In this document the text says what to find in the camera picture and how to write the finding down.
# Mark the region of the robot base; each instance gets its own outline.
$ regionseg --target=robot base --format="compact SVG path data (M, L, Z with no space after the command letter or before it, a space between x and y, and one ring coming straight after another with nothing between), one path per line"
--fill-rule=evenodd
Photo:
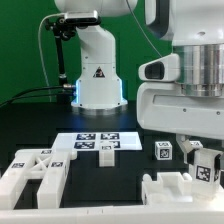
M72 102L72 111L74 113L89 115L89 116L107 116L107 115L113 115L121 113L128 108L128 103L125 100L121 105L117 107L107 108L107 109L90 109L90 108L84 108L74 102Z

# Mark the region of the black table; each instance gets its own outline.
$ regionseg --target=black table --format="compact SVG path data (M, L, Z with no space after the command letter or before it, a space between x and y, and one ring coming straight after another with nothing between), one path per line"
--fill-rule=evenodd
M148 173L187 171L175 135L146 131L136 120L136 103L116 115L91 117L74 114L70 105L19 103L0 109L0 165L2 173L19 149L50 148L60 132L137 131L142 151L116 151L115 167L100 168L97 152L79 152L71 161L61 207L141 204L141 180ZM205 147L220 149L221 143L200 139ZM155 141L170 141L173 160L159 161L154 156ZM40 180L28 181L16 209L37 208Z

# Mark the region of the cube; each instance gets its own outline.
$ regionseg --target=cube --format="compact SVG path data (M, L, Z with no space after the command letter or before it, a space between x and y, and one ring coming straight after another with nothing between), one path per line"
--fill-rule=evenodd
M203 148L203 145L201 144L200 141L190 141L193 149L200 149Z
M169 141L155 142L157 160L172 160L173 147Z
M99 148L99 167L115 166L115 152L113 142L104 141Z

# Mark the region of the white block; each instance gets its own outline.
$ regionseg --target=white block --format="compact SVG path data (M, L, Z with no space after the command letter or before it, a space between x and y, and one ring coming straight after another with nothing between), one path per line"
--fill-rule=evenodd
M32 153L16 156L0 181L0 209L13 209L27 183L26 172L35 164Z
M169 141L155 142L155 156L158 160L172 160L172 151Z
M203 145L201 144L200 141L190 141L190 143L194 149L203 148Z
M115 166L115 152L112 142L104 141L99 148L99 166L112 167Z
M56 152L37 192L38 208L59 208L70 165L69 152Z

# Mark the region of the green wall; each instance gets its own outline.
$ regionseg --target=green wall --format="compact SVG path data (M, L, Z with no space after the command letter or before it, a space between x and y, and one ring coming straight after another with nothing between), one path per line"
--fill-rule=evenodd
M45 86L41 68L37 33L41 20L58 10L53 0L1 0L0 1L0 102L18 92ZM170 43L156 40L144 25L144 0L139 0L135 14L143 24L150 40L162 55L171 51ZM158 56L153 52L138 29L133 17L104 18L102 26L117 41L117 74L124 80L124 97L136 99L141 84L138 67ZM51 85L58 84L58 70L54 37L42 31L42 45L47 73ZM66 71L70 82L80 76L80 49L78 37L63 43Z

